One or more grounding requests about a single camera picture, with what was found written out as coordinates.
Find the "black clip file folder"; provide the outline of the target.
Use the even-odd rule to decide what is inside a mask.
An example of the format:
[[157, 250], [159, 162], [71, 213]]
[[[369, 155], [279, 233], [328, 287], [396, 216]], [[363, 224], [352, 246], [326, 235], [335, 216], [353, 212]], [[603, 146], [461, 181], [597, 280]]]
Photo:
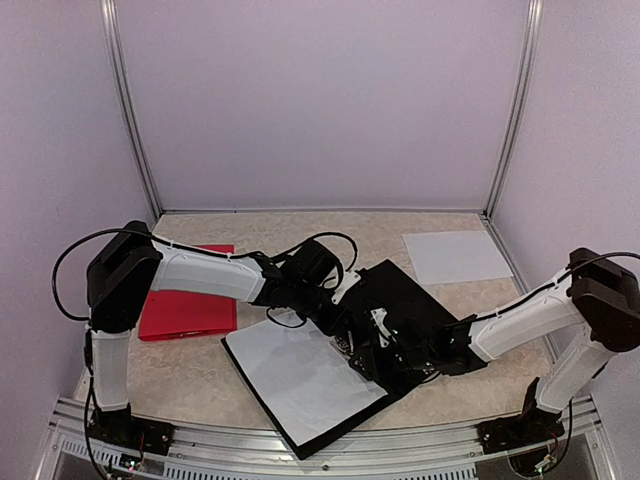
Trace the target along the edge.
[[[419, 324], [427, 325], [444, 325], [455, 319], [435, 298], [389, 260], [385, 260], [370, 269], [362, 269], [358, 274], [361, 276], [361, 280], [349, 289], [341, 302], [337, 304], [347, 309], [349, 322], [347, 331], [342, 335], [336, 336], [350, 343], [352, 353], [356, 346], [369, 339], [374, 332], [376, 327], [371, 319], [370, 312], [376, 308], [384, 307], [387, 310], [384, 323], [389, 331], [397, 327], [400, 321], [405, 318], [414, 318]], [[248, 385], [246, 378], [237, 369], [237, 364], [230, 356], [228, 347], [225, 345], [225, 338], [222, 344], [250, 392], [299, 460], [305, 460], [326, 448], [366, 420], [398, 402], [421, 383], [421, 381], [400, 380], [394, 381], [390, 385], [380, 385], [375, 382], [387, 392], [385, 398], [376, 401], [374, 405], [365, 408], [363, 412], [344, 421], [328, 433], [321, 435], [320, 438], [297, 447], [284, 434], [282, 428], [275, 423], [275, 418], [268, 412], [264, 403], [256, 397], [255, 391]]]

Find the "red clip file folder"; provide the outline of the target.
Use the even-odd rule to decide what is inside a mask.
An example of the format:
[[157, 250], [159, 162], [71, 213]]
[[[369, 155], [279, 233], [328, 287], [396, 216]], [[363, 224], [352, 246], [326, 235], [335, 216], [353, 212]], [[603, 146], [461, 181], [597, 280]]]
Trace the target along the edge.
[[237, 329], [237, 301], [208, 293], [150, 290], [135, 326], [146, 342], [226, 334]]

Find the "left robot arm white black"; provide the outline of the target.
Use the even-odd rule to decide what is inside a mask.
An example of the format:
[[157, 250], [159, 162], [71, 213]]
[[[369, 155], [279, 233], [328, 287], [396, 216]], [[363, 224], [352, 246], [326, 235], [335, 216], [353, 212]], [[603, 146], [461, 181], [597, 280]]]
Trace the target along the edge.
[[285, 308], [317, 320], [332, 308], [346, 269], [317, 236], [275, 256], [222, 253], [176, 243], [132, 221], [87, 268], [93, 400], [102, 430], [121, 445], [140, 434], [127, 387], [128, 348], [152, 292], [213, 295], [265, 308]]

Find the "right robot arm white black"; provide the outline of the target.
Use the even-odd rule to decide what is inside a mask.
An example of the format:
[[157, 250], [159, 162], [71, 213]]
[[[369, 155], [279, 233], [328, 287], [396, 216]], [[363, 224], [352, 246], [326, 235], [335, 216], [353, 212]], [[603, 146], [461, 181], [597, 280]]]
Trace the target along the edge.
[[560, 415], [609, 360], [639, 346], [639, 280], [616, 263], [618, 253], [587, 248], [517, 300], [461, 321], [406, 276], [377, 280], [362, 273], [343, 301], [350, 313], [341, 339], [349, 364], [366, 379], [404, 395], [432, 373], [461, 376], [548, 333], [579, 331], [546, 377], [527, 387], [519, 414], [486, 423], [523, 444], [560, 431]]

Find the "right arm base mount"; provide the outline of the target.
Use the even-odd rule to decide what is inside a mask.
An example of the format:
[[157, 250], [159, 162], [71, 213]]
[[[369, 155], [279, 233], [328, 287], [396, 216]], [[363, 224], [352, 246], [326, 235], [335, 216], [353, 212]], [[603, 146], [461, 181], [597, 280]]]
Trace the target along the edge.
[[481, 422], [476, 426], [476, 431], [484, 454], [555, 440], [565, 434], [560, 414], [537, 409], [529, 413]]

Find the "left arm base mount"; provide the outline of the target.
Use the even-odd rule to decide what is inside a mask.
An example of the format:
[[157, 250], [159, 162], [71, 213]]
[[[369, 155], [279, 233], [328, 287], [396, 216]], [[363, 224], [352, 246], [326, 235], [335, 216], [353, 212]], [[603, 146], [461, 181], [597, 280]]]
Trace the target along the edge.
[[96, 409], [89, 420], [88, 435], [104, 443], [167, 456], [176, 427], [132, 414], [131, 405], [119, 410]]

